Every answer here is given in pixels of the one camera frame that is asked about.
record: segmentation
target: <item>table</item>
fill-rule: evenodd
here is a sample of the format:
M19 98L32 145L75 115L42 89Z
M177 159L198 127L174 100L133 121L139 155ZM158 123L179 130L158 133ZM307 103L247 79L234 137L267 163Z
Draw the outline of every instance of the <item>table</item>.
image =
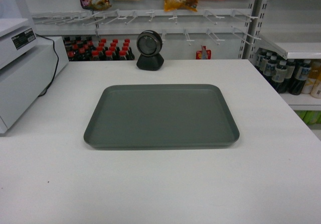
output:
M70 62L0 137L0 223L319 223L321 142L248 60ZM83 140L105 88L213 84L231 147L100 151Z

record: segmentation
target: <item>white shelf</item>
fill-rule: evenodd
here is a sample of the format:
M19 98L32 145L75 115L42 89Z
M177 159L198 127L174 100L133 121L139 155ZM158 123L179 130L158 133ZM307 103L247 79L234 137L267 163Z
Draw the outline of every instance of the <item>white shelf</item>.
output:
M321 32L260 33L260 48L274 51L284 59L321 59Z
M310 94L282 93L280 96L293 110L321 110L321 99L312 97Z

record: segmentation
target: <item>red package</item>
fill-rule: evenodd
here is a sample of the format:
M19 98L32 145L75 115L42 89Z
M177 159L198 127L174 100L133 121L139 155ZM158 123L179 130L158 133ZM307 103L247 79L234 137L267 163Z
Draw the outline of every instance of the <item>red package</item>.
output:
M206 50L206 46L202 46L202 49L199 51L196 51L196 60L200 59L211 59L212 51Z

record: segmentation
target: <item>plastic bottle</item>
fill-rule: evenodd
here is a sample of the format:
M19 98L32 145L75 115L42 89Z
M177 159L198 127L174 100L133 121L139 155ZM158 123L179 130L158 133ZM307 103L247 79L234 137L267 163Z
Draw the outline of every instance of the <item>plastic bottle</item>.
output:
M311 96L321 98L321 74L317 77L315 84L313 85Z
M278 61L276 60L275 55L271 56L270 60L268 60L268 62L266 63L265 69L263 71L263 76L268 82L270 82L277 64L278 64Z
M286 73L287 73L286 61L281 60L279 64L276 66L270 81L270 84L277 92L279 92L282 87L282 83L284 82Z
M294 76L292 84L289 86L288 92L293 95L301 94L310 71L311 67L308 63L300 65L296 75Z
M127 60L126 59L126 51L119 51L119 60L120 61Z
M128 43L129 53L131 54L132 60L135 60L135 55L133 54L132 49L130 47L130 39L125 39L124 41Z
M320 72L321 72L321 62L317 62L317 61L313 62L311 65L311 71L309 73L309 76L307 77L307 80L302 89L302 93L305 93L305 94L311 93L313 85L317 77L320 75Z
M91 52L91 61L99 61L99 52L97 50L93 50Z
M288 59L286 62L286 75L278 93L285 93L287 91L294 69L295 69L294 59Z
M266 53L266 56L262 58L262 61L261 61L261 65L260 65L260 69L259 69L259 72L263 75L263 71L265 70L265 67L266 67L266 64L267 62L270 60L271 56L272 56L272 52L268 51Z
M107 51L105 52L105 55L106 55L106 61L113 61L112 51L107 50Z

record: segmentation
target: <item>gray tray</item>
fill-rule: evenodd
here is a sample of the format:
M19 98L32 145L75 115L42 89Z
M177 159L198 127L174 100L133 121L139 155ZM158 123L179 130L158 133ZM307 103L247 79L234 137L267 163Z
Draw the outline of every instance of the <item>gray tray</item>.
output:
M97 149L227 147L238 128L218 87L209 84L106 88L84 134Z

